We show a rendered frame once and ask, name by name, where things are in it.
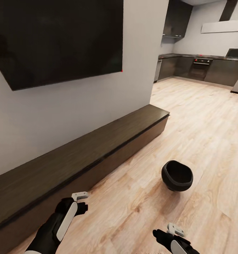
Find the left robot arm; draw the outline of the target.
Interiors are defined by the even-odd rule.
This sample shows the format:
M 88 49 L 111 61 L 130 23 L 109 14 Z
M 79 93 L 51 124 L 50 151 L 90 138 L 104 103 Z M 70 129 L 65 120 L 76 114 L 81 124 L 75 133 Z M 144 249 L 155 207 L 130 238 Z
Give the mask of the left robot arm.
M 55 254 L 74 216 L 88 211 L 88 205 L 85 202 L 78 203 L 77 200 L 88 197 L 88 192 L 78 192 L 61 199 L 55 213 L 51 214 L 47 222 L 38 229 L 36 237 L 24 254 Z

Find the cauldron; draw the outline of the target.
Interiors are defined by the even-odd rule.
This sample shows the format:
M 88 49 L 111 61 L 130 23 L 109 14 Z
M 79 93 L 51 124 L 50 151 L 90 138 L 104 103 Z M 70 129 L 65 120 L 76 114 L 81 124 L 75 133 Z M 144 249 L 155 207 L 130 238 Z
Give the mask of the cauldron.
M 161 170 L 163 182 L 169 190 L 184 192 L 193 183 L 192 170 L 175 160 L 168 161 Z

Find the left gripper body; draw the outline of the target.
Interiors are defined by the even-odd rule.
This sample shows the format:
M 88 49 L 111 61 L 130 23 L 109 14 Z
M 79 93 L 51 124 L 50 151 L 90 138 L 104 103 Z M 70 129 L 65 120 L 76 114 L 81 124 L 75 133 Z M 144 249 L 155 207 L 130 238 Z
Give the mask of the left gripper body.
M 75 216 L 85 214 L 85 202 L 77 203 L 77 205 L 78 205 L 78 209 Z

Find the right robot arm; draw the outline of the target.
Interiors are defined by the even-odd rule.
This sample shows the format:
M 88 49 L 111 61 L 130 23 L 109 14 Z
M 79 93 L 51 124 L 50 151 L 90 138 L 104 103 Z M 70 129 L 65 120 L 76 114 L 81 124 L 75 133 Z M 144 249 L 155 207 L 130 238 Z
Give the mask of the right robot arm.
M 164 245 L 172 254 L 200 254 L 197 250 L 190 246 L 190 241 L 186 240 L 185 231 L 169 223 L 166 232 L 158 229 L 153 230 L 153 236 L 159 244 Z

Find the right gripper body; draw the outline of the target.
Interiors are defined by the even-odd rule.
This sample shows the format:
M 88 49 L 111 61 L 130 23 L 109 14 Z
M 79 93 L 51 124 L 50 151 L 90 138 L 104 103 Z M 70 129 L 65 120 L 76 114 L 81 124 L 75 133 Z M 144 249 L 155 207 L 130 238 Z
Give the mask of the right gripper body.
M 157 239 L 156 241 L 159 243 L 159 244 L 162 244 L 164 245 L 167 249 L 168 249 L 168 246 L 167 246 L 167 240 L 169 237 L 171 237 L 172 235 L 169 234 L 169 233 L 166 233 L 160 229 L 158 229 L 158 232 L 157 232 Z M 169 250 L 169 249 L 168 249 Z M 170 250 L 169 250 L 170 251 Z

